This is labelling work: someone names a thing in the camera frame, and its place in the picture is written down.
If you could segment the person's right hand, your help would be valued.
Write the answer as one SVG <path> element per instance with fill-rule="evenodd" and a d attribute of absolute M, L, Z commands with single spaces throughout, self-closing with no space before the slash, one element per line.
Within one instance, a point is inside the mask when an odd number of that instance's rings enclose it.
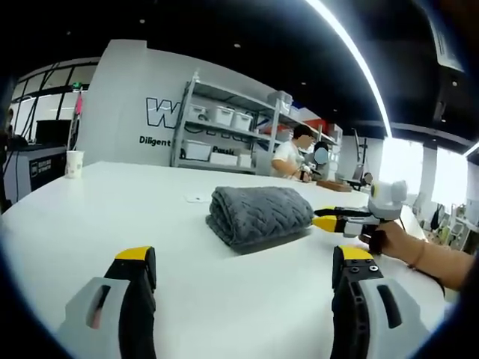
<path fill-rule="evenodd" d="M 377 254 L 405 260 L 414 247 L 415 240 L 396 222 L 381 223 L 370 235 L 369 248 Z"/>

